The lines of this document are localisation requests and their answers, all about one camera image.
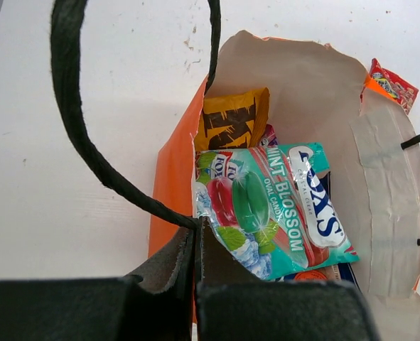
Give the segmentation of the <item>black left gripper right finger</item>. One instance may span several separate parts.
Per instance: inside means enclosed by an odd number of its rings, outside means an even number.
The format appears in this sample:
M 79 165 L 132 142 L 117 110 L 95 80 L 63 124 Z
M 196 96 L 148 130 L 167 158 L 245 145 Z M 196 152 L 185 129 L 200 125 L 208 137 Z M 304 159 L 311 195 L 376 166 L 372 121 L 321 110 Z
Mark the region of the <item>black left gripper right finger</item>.
M 196 231 L 199 340 L 379 340 L 358 289 L 347 281 L 262 281 L 217 241 L 208 218 Z

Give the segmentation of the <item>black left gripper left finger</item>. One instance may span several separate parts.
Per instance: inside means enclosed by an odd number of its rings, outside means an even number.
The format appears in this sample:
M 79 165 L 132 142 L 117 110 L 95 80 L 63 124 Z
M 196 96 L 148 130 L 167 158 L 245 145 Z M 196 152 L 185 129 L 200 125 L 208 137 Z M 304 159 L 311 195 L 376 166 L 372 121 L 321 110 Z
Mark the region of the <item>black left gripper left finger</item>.
M 190 340 L 195 233 L 122 277 L 0 281 L 0 340 Z

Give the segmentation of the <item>teal Fox's candy bag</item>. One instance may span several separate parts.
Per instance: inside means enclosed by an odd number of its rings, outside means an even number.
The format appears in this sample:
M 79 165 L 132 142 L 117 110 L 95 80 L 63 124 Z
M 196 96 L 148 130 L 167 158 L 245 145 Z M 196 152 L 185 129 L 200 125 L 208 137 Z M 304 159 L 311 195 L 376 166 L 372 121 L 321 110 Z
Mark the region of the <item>teal Fox's candy bag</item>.
M 195 171 L 197 214 L 257 278 L 308 278 L 359 260 L 331 202 L 321 144 L 201 151 Z

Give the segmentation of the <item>orange snack packet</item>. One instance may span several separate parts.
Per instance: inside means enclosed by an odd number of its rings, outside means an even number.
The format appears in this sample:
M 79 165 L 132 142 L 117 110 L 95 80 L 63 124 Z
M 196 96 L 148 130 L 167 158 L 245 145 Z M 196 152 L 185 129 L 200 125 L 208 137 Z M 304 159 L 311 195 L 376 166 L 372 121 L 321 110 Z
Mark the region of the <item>orange snack packet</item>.
M 332 267 L 325 267 L 294 274 L 291 277 L 295 281 L 339 281 L 341 279 L 338 269 L 334 270 Z

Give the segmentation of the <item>purple Fox's candy bag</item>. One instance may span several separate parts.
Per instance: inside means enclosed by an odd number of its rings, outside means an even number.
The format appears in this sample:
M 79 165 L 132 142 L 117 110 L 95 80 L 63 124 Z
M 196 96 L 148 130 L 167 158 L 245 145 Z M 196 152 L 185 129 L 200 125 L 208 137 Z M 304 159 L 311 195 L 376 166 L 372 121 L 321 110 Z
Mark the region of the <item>purple Fox's candy bag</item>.
M 278 140 L 274 127 L 271 124 L 267 124 L 262 137 L 259 140 L 258 146 L 276 146 Z

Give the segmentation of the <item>yellow potato chips bag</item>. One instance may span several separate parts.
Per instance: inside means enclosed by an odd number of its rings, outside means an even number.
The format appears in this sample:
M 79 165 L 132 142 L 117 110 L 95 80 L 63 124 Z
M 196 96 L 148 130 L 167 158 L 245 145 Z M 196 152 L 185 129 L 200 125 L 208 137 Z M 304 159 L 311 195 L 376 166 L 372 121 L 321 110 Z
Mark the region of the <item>yellow potato chips bag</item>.
M 205 98 L 198 132 L 197 152 L 257 146 L 269 118 L 268 88 L 243 94 Z

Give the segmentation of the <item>orange paper bag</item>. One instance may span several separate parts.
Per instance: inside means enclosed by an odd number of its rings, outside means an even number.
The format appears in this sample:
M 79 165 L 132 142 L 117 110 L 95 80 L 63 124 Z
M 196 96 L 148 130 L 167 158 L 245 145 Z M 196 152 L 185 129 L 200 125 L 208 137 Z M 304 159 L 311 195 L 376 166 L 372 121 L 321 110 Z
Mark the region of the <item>orange paper bag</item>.
M 420 135 L 356 59 L 329 45 L 246 31 L 221 43 L 220 4 L 209 6 L 203 89 L 221 94 L 266 81 L 279 135 L 323 144 L 336 210 L 362 256 L 355 277 L 380 336 L 420 340 Z

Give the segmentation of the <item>red nuts snack packet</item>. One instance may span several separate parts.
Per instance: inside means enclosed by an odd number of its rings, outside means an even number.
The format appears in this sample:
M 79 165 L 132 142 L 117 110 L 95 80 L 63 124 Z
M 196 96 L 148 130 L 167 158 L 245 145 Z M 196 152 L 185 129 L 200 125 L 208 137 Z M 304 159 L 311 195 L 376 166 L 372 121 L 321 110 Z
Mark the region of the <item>red nuts snack packet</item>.
M 370 80 L 366 84 L 371 90 L 377 91 L 402 107 L 409 114 L 413 107 L 419 89 L 398 76 L 398 74 L 383 68 L 376 58 L 370 66 Z

